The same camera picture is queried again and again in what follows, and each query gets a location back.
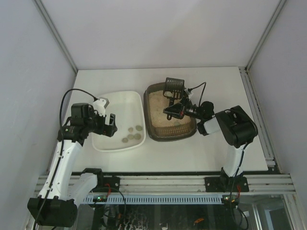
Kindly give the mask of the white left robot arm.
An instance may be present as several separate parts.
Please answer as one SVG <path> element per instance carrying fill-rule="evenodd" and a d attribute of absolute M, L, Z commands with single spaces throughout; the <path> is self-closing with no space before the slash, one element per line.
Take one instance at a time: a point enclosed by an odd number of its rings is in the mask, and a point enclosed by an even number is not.
<path fill-rule="evenodd" d="M 103 186 L 102 169 L 86 168 L 77 183 L 69 187 L 76 158 L 89 134 L 112 137 L 117 131 L 114 114 L 106 123 L 108 99 L 96 99 L 93 104 L 75 103 L 65 124 L 60 125 L 55 157 L 43 188 L 36 198 L 30 198 L 27 208 L 34 218 L 33 229 L 40 226 L 66 227 L 74 225 L 80 203 L 97 186 Z"/>

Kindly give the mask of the black slotted litter scoop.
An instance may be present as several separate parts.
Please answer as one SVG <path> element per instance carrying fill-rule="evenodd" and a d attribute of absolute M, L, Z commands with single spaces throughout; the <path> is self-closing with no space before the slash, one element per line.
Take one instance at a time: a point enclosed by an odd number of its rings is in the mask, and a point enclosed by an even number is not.
<path fill-rule="evenodd" d="M 163 96 L 169 100 L 169 105 L 171 106 L 176 103 L 182 103 L 183 93 L 184 93 L 184 80 L 169 78 L 165 80 L 165 87 L 163 90 Z"/>

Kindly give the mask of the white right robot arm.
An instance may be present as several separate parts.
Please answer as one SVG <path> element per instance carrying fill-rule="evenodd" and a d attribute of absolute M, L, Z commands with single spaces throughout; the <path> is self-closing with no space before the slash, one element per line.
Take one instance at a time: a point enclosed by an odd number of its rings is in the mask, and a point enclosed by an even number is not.
<path fill-rule="evenodd" d="M 163 113 L 176 119 L 183 119 L 185 116 L 198 119 L 197 130 L 203 136 L 221 131 L 228 149 L 218 185 L 225 190 L 227 186 L 239 182 L 243 173 L 241 167 L 245 150 L 258 135 L 256 124 L 241 106 L 215 113 L 212 102 L 205 101 L 197 106 L 181 100 L 165 108 Z"/>

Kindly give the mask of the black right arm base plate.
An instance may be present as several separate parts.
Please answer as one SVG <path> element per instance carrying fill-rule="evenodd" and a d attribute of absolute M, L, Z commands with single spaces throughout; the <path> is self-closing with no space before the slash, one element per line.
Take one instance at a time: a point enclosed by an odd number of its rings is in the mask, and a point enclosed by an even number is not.
<path fill-rule="evenodd" d="M 237 176 L 235 178 L 228 177 L 205 177 L 204 184 L 206 192 L 249 192 L 247 178 Z"/>

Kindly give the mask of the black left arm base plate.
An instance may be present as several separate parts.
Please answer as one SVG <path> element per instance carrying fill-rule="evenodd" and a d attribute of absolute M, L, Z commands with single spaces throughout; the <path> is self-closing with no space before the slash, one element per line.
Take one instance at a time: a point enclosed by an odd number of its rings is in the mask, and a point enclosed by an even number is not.
<path fill-rule="evenodd" d="M 120 178 L 117 176 L 102 177 L 97 178 L 97 185 L 91 192 L 116 192 L 120 187 Z"/>

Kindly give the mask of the brown translucent litter box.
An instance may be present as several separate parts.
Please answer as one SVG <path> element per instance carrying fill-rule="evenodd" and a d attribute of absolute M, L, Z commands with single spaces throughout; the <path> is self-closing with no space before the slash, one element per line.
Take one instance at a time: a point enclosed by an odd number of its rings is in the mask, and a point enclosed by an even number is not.
<path fill-rule="evenodd" d="M 180 122 L 182 122 L 183 120 L 175 118 L 167 120 L 166 114 L 161 113 L 162 115 L 160 117 L 171 123 L 171 125 L 163 125 L 163 127 L 157 127 L 157 125 L 153 125 L 153 116 L 151 116 L 150 114 L 150 94 L 162 91 L 164 89 L 164 86 L 164 82 L 152 84 L 146 89 L 143 94 L 144 117 L 149 137 L 155 141 L 167 142 L 181 140 L 193 136 L 197 131 L 196 119 L 190 118 L 188 116 L 184 117 L 189 119 L 188 122 L 186 122 L 185 124 L 180 124 Z"/>

